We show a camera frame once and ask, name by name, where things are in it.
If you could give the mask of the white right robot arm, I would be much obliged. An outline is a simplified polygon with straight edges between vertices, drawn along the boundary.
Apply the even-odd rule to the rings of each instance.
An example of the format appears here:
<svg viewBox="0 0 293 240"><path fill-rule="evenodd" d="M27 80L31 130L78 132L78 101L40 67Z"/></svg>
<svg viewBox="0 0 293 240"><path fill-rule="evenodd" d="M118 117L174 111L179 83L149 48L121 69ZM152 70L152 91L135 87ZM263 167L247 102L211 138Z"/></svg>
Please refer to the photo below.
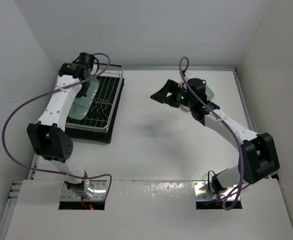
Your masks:
<svg viewBox="0 0 293 240"><path fill-rule="evenodd" d="M174 108L187 108L196 121L218 133L238 150L239 164L214 174L207 188L210 193L220 194L239 181L252 185L279 170L273 137L267 132L252 131L227 116L211 101L208 93L209 87L203 79L190 78L185 83L169 79L150 98Z"/></svg>

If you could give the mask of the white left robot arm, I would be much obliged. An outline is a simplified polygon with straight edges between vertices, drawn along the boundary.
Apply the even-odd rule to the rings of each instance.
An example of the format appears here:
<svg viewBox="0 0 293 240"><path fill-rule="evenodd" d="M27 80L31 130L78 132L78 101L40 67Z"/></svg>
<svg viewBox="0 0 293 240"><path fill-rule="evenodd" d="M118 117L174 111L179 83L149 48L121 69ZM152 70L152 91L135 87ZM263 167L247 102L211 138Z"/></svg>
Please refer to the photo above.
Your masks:
<svg viewBox="0 0 293 240"><path fill-rule="evenodd" d="M92 54L81 52L76 60L64 63L58 71L52 94L37 123L30 123L27 134L34 152L66 173L67 189L81 199L89 196L87 173L73 155L74 144L65 132L67 118L82 120L87 115L99 88L97 78L90 79L92 71L99 69L99 60Z"/></svg>

